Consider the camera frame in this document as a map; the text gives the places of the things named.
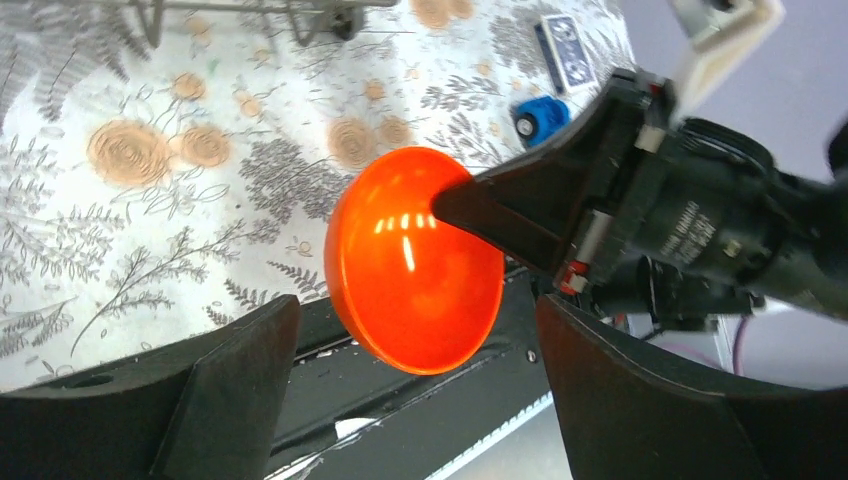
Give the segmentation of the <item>orange plastic bowl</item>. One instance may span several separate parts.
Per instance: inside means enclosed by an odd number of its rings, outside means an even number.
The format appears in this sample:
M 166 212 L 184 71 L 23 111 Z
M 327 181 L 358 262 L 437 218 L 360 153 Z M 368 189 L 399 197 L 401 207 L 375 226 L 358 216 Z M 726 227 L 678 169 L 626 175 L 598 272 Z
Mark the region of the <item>orange plastic bowl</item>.
M 504 254 L 431 206 L 470 177 L 438 150 L 399 148 L 351 182 L 328 223 L 324 276 L 339 319 L 371 354 L 410 374 L 468 361 L 500 309 Z

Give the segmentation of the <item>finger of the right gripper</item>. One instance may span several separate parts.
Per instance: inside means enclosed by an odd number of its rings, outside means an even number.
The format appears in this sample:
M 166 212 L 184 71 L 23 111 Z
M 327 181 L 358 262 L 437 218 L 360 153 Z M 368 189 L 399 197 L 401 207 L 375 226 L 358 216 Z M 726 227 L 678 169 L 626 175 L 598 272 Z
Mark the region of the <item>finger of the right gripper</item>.
M 543 144 L 445 188 L 433 199 L 434 216 L 530 269 L 556 272 L 598 170 L 609 119 L 609 111 L 586 111 Z

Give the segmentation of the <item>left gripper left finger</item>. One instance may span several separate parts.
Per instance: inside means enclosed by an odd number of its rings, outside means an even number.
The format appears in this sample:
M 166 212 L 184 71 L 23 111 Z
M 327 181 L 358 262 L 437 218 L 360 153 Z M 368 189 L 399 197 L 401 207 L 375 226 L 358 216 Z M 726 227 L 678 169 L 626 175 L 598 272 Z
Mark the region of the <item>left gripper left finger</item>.
M 212 332 L 1 397 L 5 479 L 261 479 L 301 320 L 285 295 Z

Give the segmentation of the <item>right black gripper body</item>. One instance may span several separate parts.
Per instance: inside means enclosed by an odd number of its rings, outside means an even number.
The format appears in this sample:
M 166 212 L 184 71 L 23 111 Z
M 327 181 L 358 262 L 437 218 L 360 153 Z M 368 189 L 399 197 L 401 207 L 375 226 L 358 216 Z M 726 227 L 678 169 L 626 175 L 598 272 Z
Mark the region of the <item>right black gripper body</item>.
M 752 281 L 788 231 L 771 158 L 715 124 L 668 119 L 664 80 L 617 68 L 569 129 L 557 294 L 590 319 L 710 331 L 765 305 Z

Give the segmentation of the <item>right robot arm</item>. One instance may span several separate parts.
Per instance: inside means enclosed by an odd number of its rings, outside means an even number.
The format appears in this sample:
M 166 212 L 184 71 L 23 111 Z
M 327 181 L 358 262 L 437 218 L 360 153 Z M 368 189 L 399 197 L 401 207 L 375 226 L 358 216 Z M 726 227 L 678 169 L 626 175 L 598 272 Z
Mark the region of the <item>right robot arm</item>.
M 780 171 L 722 125 L 673 123 L 673 84 L 616 69 L 568 126 L 440 192 L 434 215 L 597 317 L 668 329 L 766 298 L 847 316 L 847 163 L 830 183 Z

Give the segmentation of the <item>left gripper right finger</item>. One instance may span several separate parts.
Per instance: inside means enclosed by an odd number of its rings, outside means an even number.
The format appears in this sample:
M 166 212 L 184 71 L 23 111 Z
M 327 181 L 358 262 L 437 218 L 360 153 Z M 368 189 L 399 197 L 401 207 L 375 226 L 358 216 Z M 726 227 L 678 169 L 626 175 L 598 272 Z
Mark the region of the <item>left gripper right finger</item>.
M 545 295 L 536 322 L 576 479 L 843 479 L 847 391 L 684 359 Z

